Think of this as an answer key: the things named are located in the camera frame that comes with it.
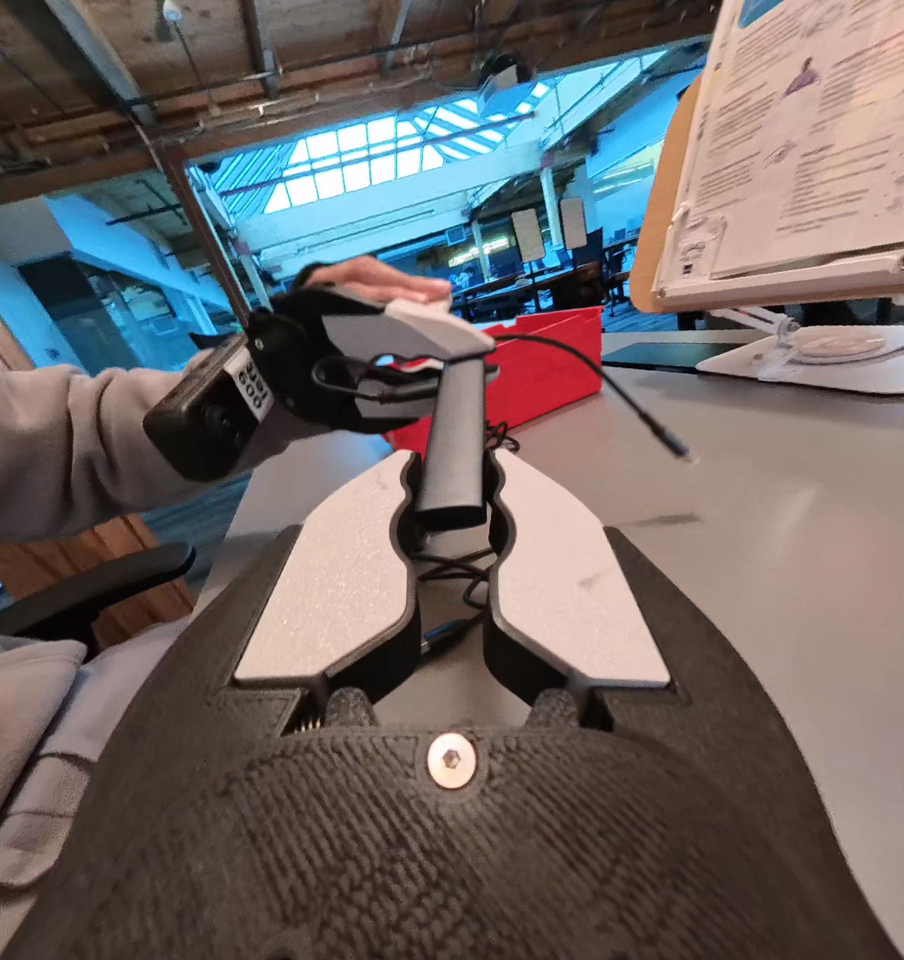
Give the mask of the ceiling projector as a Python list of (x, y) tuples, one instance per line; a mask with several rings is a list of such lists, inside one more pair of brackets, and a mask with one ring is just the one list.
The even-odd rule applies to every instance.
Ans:
[(476, 96), (478, 114), (483, 121), (494, 115), (517, 113), (533, 88), (532, 71), (513, 54), (494, 54), (483, 65)]

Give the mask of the skylight window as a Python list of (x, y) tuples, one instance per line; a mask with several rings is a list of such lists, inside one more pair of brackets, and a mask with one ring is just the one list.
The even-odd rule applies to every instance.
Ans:
[(482, 159), (506, 146), (548, 91), (539, 83), (488, 115), (476, 99), (462, 98), (304, 135), (279, 147), (273, 169), (248, 185), (243, 214), (291, 210)]

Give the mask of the printed paper sheet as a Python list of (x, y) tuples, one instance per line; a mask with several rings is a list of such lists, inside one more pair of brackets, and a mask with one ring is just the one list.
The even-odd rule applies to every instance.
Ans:
[(904, 1), (722, 2), (663, 279), (904, 244)]

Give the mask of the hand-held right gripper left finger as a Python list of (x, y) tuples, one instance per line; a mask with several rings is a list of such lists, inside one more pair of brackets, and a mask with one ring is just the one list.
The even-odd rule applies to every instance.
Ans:
[(422, 457), (396, 451), (305, 519), (236, 665), (241, 688), (389, 694), (414, 672), (422, 628), (413, 531)]

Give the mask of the long wooden work table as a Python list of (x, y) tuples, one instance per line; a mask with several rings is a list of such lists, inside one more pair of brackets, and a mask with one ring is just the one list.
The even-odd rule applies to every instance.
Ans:
[(514, 274), (468, 287), (453, 295), (452, 312), (470, 323), (510, 320), (585, 307), (603, 307), (624, 294), (628, 270), (612, 271), (593, 261), (566, 270)]

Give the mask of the dark grey usb hub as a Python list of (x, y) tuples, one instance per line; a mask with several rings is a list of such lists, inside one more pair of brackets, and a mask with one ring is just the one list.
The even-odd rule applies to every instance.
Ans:
[(439, 378), (414, 506), (415, 521), (427, 533), (486, 522), (486, 381), (483, 357), (447, 363)]

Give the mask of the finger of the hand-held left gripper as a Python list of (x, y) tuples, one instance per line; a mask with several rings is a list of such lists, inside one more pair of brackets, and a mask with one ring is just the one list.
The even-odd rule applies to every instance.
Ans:
[(397, 299), (373, 314), (325, 315), (323, 326), (344, 356), (373, 361), (381, 356), (464, 361), (495, 351), (494, 339), (445, 308)]
[(432, 416), (445, 364), (421, 359), (411, 364), (370, 366), (358, 381), (355, 399), (367, 420), (419, 421)]

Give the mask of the person's left forearm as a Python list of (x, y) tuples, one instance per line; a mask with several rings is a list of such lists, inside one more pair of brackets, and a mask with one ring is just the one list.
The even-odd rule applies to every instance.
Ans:
[(146, 414), (206, 359), (182, 371), (0, 362), (0, 545), (70, 538), (210, 489), (183, 479), (147, 438)]

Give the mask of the black flat pad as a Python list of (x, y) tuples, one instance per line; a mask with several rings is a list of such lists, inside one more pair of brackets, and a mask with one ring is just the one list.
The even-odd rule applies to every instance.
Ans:
[(610, 368), (695, 374), (700, 364), (739, 348), (728, 342), (635, 342), (602, 355)]

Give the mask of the wooden book stand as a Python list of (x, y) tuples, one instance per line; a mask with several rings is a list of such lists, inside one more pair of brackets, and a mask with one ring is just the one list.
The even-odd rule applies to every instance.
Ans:
[(702, 113), (702, 81), (683, 92), (667, 128), (650, 190), (636, 257), (630, 272), (632, 304), (648, 314), (686, 308), (758, 330), (764, 339), (699, 362), (700, 374), (831, 392), (904, 399), (904, 327), (846, 327), (842, 350), (812, 354), (827, 329), (792, 332), (790, 320), (773, 304), (826, 303), (891, 298), (904, 306), (904, 244), (830, 256), (819, 263), (783, 265), (738, 277), (692, 278), (667, 287), (662, 268), (678, 248), (679, 223), (688, 205), (683, 179), (691, 162), (695, 128)]

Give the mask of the red plastic bin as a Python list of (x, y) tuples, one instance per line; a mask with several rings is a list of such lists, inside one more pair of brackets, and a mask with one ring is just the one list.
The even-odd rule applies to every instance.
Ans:
[[(481, 329), (493, 337), (507, 333), (540, 335), (572, 346), (596, 363), (601, 361), (600, 306), (522, 315), (507, 322), (482, 324)], [(489, 426), (522, 426), (603, 388), (599, 374), (552, 346), (507, 340), (497, 347), (492, 363), (499, 367), (499, 374), (485, 390), (485, 420)]]

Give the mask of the grey desk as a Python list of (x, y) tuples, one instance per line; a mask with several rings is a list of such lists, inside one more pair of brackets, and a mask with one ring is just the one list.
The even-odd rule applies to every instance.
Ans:
[(613, 368), (510, 427), (519, 456), (620, 529), (722, 632), (788, 724), (904, 956), (904, 400)]

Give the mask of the person's grey sweatshirt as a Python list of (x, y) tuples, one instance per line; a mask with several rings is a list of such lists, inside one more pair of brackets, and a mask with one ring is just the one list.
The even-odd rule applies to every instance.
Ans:
[(0, 955), (56, 866), (110, 738), (182, 623), (84, 663), (75, 640), (0, 636)]

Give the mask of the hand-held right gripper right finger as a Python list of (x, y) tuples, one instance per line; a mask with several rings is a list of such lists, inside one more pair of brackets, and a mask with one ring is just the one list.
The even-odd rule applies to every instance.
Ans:
[(513, 694), (664, 690), (672, 677), (606, 528), (518, 455), (489, 453), (482, 654)]

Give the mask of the person's left hand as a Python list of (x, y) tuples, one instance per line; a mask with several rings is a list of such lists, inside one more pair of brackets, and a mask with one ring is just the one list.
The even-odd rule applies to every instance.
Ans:
[(380, 304), (403, 300), (422, 305), (448, 305), (453, 293), (447, 280), (405, 273), (369, 255), (308, 265), (300, 271), (294, 286), (340, 287)]

